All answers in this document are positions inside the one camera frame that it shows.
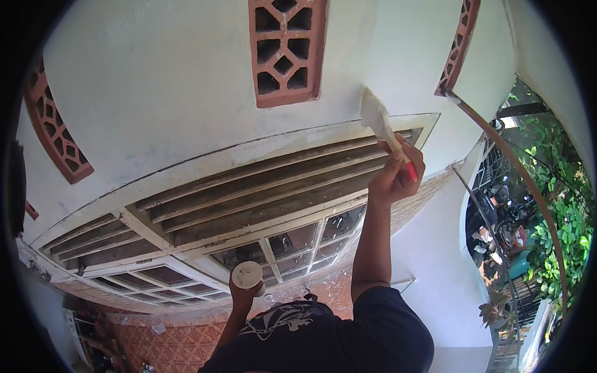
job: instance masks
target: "terracotta vent block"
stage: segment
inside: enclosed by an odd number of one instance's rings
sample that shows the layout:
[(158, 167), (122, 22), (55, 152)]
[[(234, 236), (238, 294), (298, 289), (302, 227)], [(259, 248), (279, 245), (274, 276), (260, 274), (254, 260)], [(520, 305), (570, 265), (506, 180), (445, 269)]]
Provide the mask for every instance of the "terracotta vent block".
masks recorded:
[(456, 28), (456, 36), (452, 41), (452, 48), (448, 55), (448, 61), (442, 71), (442, 76), (439, 78), (439, 84), (435, 90), (435, 95), (442, 96), (442, 92), (446, 89), (451, 90), (456, 84), (458, 74), (464, 62), (464, 55), (466, 47), (469, 44), (470, 34), (475, 27), (477, 13), (479, 11), (479, 3), (481, 0), (464, 0), (460, 8), (460, 18), (458, 19), (458, 27)]
[(35, 211), (33, 206), (28, 201), (25, 201), (25, 211), (31, 216), (31, 219), (36, 220), (39, 217), (39, 213)]
[(24, 96), (39, 141), (66, 180), (75, 184), (89, 176), (93, 167), (75, 144), (56, 109), (43, 58), (36, 62), (30, 73)]
[(257, 107), (317, 98), (327, 0), (249, 0)]

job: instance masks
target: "paint cup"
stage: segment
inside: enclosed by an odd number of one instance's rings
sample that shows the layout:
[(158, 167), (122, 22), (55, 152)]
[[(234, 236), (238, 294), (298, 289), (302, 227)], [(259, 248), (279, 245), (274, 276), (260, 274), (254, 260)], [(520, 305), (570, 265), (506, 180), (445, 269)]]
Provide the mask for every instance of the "paint cup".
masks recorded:
[[(232, 282), (238, 288), (250, 289), (263, 281), (263, 269), (254, 261), (244, 261), (237, 265), (232, 271)], [(255, 297), (261, 297), (265, 293), (265, 284), (255, 294)]]

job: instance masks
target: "paintbrush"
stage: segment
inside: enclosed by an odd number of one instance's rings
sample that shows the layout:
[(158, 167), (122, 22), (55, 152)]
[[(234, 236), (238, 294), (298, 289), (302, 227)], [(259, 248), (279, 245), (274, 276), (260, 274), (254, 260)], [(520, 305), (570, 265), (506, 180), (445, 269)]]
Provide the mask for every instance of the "paintbrush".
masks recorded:
[[(370, 127), (377, 138), (387, 142), (390, 149), (395, 152), (402, 150), (402, 144), (396, 139), (392, 127), (390, 126), (390, 114), (387, 112), (383, 103), (367, 87), (363, 89), (363, 99), (361, 104), (361, 125)], [(417, 171), (414, 169), (413, 162), (404, 155), (404, 162), (407, 165), (408, 178), (417, 182)]]

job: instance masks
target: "hand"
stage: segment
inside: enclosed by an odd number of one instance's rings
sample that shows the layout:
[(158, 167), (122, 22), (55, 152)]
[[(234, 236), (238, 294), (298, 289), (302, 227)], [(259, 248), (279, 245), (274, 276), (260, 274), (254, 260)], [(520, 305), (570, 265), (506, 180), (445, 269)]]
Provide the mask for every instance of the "hand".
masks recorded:
[(237, 312), (249, 313), (253, 306), (253, 298), (255, 294), (261, 290), (263, 281), (260, 281), (250, 289), (241, 289), (232, 281), (232, 271), (230, 271), (228, 286), (230, 287), (230, 294), (232, 295), (232, 311), (234, 312), (236, 310)]
[[(418, 187), (421, 185), (425, 172), (423, 153), (407, 143), (400, 134), (396, 134), (396, 139), (402, 144), (402, 151), (392, 152), (385, 141), (377, 142), (378, 147), (387, 152), (390, 157), (384, 168), (369, 181), (368, 203), (372, 206), (389, 208), (392, 203), (417, 194)], [(414, 169), (417, 171), (416, 183), (408, 177), (404, 163), (405, 154), (413, 162)]]

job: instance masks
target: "louvered vent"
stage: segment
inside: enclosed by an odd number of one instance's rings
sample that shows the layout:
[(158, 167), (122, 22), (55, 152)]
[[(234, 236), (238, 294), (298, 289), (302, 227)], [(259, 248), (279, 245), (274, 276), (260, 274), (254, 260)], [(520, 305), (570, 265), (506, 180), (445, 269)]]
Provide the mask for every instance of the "louvered vent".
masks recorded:
[(57, 255), (59, 261), (78, 258), (78, 263), (86, 266), (159, 250), (112, 214), (71, 230), (45, 245), (44, 249)]
[[(400, 131), (414, 144), (422, 128)], [(386, 156), (375, 137), (256, 162), (136, 203), (175, 245), (259, 224), (367, 188)]]

